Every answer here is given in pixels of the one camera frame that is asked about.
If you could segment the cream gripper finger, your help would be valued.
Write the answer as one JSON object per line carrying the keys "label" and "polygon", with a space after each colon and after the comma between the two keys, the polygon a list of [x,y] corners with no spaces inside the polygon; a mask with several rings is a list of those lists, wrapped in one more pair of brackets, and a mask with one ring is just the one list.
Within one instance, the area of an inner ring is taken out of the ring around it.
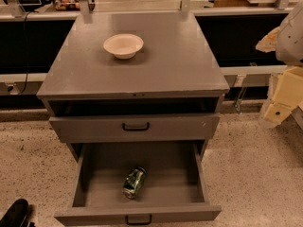
{"label": "cream gripper finger", "polygon": [[292,111],[282,105],[270,104],[265,110],[264,119],[271,123],[281,124]]}

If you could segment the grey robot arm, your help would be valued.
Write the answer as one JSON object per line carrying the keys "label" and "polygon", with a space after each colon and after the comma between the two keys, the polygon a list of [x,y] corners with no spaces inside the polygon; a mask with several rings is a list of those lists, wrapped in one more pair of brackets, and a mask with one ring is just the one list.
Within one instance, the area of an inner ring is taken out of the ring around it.
{"label": "grey robot arm", "polygon": [[261,52],[276,52],[286,69],[270,78],[268,98],[261,108],[259,122],[266,128],[280,125],[303,100],[303,2],[298,2],[280,26],[256,45]]}

